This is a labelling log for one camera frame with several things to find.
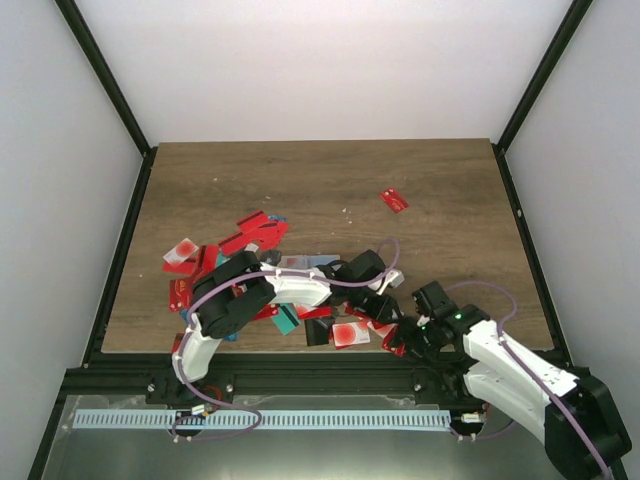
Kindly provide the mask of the blue VIP card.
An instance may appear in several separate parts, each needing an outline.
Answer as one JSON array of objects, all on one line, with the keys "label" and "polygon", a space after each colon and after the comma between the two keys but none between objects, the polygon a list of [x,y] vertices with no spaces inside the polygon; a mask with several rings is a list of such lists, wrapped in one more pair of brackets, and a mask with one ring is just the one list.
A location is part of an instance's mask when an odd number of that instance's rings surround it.
[{"label": "blue VIP card", "polygon": [[340,259],[339,255],[315,255],[310,258],[311,265],[326,265]]}]

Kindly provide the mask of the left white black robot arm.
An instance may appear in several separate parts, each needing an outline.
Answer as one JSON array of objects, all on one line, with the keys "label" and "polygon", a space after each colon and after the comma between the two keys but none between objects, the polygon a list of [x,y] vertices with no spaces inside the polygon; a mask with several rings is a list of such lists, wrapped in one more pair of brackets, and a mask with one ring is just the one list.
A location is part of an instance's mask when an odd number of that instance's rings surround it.
[{"label": "left white black robot arm", "polygon": [[387,266],[377,252],[367,250],[351,261],[295,269],[261,262],[250,251],[237,254],[191,287],[185,335],[172,354],[170,393],[181,403],[196,402],[222,340],[269,305],[317,308],[348,303],[380,323],[392,320],[398,307],[386,290],[404,281],[397,262]]}]

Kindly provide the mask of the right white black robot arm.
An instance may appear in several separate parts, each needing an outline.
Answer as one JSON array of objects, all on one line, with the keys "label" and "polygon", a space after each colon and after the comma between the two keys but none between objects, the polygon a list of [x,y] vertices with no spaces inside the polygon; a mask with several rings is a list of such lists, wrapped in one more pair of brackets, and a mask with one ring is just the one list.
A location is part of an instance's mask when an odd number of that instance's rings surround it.
[{"label": "right white black robot arm", "polygon": [[632,449],[615,400],[587,368],[563,369],[513,339],[479,307],[458,306],[438,282],[412,294],[416,316],[402,319],[395,342],[406,354],[445,369],[458,403],[497,407],[544,447],[566,479],[609,476]]}]

